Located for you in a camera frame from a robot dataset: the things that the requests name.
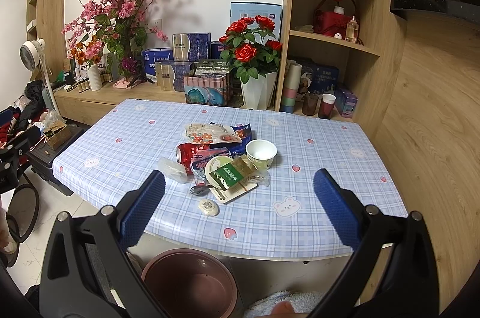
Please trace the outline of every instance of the white vase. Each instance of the white vase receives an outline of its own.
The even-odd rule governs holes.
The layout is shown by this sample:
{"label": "white vase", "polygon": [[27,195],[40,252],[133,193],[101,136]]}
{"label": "white vase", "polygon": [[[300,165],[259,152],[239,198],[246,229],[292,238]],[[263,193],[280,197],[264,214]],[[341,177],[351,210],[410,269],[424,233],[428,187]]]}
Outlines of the white vase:
{"label": "white vase", "polygon": [[98,65],[96,63],[88,68],[87,76],[93,92],[102,88],[102,79],[100,78],[100,71],[98,71]]}
{"label": "white vase", "polygon": [[247,83],[241,82],[243,104],[246,109],[266,110],[272,103],[273,90],[277,82],[277,73],[250,77]]}

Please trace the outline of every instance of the perfume bottle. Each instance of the perfume bottle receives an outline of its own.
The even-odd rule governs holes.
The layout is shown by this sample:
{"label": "perfume bottle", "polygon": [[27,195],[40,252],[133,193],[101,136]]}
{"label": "perfume bottle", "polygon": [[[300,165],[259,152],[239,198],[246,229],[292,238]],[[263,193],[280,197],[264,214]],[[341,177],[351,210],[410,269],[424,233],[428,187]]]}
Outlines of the perfume bottle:
{"label": "perfume bottle", "polygon": [[349,41],[351,43],[356,43],[358,34],[359,34],[359,25],[357,24],[357,21],[355,20],[355,16],[353,16],[352,21],[350,21],[346,25],[345,41]]}

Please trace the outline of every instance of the black storage box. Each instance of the black storage box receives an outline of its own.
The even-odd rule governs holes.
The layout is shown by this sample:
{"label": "black storage box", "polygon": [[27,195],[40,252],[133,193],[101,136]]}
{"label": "black storage box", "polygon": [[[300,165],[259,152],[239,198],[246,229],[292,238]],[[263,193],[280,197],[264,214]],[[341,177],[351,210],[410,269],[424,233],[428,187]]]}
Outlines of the black storage box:
{"label": "black storage box", "polygon": [[57,188],[66,196],[71,196],[73,192],[58,181],[53,175],[53,160],[59,156],[63,150],[70,146],[83,134],[83,129],[73,124],[69,124],[71,137],[61,144],[57,150],[52,150],[48,143],[40,143],[32,151],[28,152],[28,160],[32,165],[32,170],[38,174],[42,179]]}

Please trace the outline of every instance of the standing fan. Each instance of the standing fan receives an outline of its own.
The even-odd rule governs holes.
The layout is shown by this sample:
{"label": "standing fan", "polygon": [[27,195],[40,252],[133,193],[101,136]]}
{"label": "standing fan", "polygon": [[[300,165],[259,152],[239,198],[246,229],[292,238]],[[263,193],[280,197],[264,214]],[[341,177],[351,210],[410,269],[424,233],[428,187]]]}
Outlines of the standing fan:
{"label": "standing fan", "polygon": [[50,85],[49,74],[47,72],[47,65],[45,63],[45,40],[37,39],[34,41],[26,41],[20,47],[20,58],[27,69],[33,71],[40,63],[40,68],[43,70],[43,79],[46,82],[46,86],[49,89],[50,98],[52,99],[53,107],[55,110],[59,110],[55,97],[53,96],[52,86]]}

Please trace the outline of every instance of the green and white cup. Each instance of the green and white cup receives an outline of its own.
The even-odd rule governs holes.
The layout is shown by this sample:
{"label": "green and white cup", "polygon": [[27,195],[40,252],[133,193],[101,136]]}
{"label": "green and white cup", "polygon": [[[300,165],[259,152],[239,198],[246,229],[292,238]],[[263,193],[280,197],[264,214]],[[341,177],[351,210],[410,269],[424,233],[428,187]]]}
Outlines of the green and white cup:
{"label": "green and white cup", "polygon": [[269,169],[277,155],[277,147],[270,141],[255,139],[246,146],[248,159],[259,170]]}

